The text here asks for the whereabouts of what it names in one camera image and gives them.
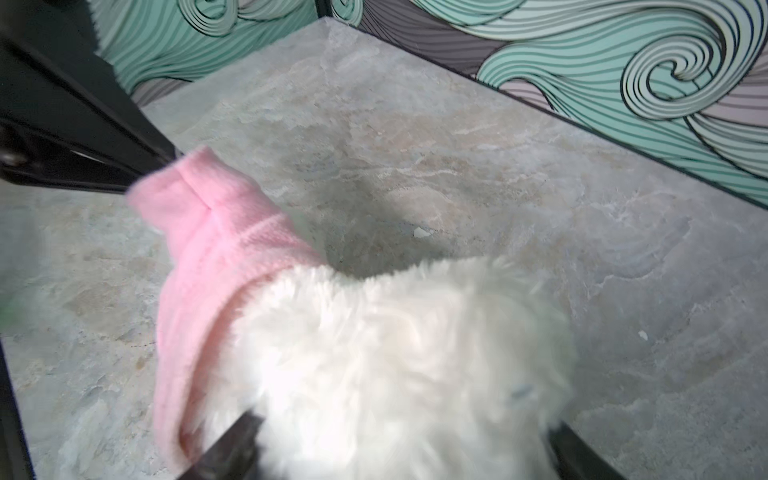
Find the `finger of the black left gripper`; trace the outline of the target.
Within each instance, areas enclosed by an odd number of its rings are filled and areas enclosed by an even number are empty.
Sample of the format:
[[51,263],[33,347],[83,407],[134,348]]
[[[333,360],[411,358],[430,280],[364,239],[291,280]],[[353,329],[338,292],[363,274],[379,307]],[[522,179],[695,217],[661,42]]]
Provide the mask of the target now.
[[98,48],[85,1],[2,2],[3,180],[121,194],[178,157]]

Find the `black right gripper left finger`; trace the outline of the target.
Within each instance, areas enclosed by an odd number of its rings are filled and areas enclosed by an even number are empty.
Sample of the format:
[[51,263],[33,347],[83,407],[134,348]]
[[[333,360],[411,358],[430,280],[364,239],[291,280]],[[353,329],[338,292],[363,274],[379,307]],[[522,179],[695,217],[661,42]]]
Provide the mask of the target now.
[[260,480],[256,436],[263,419],[245,412],[179,480]]

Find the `pink knitted bear sweater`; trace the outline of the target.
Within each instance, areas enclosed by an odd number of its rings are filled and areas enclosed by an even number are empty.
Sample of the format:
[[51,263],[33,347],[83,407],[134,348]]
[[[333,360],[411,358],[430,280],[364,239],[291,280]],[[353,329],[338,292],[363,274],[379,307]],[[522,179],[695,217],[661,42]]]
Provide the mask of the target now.
[[321,257],[254,180],[208,147],[144,177],[126,199],[163,234],[173,263],[156,320],[153,425],[161,457],[182,472],[199,456],[190,415],[236,305],[281,271]]

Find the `white plush teddy bear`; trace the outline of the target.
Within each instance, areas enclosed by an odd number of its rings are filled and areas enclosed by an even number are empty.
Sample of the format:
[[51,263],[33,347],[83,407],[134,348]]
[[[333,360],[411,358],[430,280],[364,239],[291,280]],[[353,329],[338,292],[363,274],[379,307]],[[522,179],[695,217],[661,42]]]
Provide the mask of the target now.
[[575,363],[568,317],[505,260],[299,267],[236,309],[187,432],[261,417],[274,479],[552,479]]

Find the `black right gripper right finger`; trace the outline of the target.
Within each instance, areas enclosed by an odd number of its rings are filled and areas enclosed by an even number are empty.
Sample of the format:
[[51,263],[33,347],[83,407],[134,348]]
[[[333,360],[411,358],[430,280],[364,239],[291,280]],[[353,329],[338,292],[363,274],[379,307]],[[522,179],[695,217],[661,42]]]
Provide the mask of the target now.
[[561,480],[625,480],[567,424],[551,431],[549,440]]

